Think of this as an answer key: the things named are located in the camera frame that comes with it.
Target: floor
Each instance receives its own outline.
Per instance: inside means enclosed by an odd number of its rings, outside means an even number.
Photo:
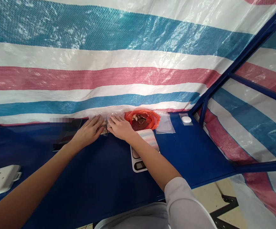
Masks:
[[[210,183],[193,190],[196,198],[202,203],[202,205],[207,209],[209,213],[224,207],[227,205],[221,197],[221,192],[227,196],[235,196],[232,184],[229,178],[217,181],[215,183]],[[232,224],[240,229],[247,229],[247,224],[243,218],[240,208],[236,207],[231,211],[221,215],[219,219]],[[78,229],[92,229],[93,225],[85,225]]]

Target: red plastic bag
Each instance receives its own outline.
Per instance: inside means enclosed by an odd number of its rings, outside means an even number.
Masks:
[[[146,121],[144,125],[136,124],[136,121],[132,120],[133,115],[142,115],[146,118]],[[160,116],[151,110],[134,110],[126,112],[124,115],[124,118],[126,121],[128,121],[131,125],[133,130],[143,130],[143,129],[156,129],[158,127]]]

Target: blue tabletop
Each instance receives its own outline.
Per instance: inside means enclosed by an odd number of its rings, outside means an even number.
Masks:
[[[234,174],[193,117],[193,126],[184,126],[178,113],[171,114],[171,121],[176,133],[155,137],[161,154],[192,188]],[[52,124],[0,130],[0,168],[22,166],[22,177],[12,189],[54,155],[52,139],[57,135]],[[133,171],[130,146],[108,134],[74,157],[24,228],[77,228],[163,198],[147,171]]]

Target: hand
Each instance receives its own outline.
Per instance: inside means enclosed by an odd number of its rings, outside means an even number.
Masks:
[[[110,116],[108,123],[111,127],[107,128],[117,138],[127,141],[137,133],[133,130],[131,124],[121,116]]]
[[[103,118],[100,115],[89,119],[74,135],[71,141],[68,143],[72,147],[75,147],[78,151],[83,149],[85,146],[90,145],[98,139],[102,133],[104,127],[101,127]]]

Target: digital scale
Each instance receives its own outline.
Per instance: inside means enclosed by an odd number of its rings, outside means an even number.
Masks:
[[[156,149],[160,153],[154,132],[151,129],[139,130],[136,132],[142,137],[143,140],[145,140],[150,146],[152,146],[154,149]],[[135,149],[132,148],[132,146],[130,146],[130,147],[131,147],[133,171],[135,173],[146,171],[147,168],[144,165],[143,161],[141,160],[140,156],[135,151]]]

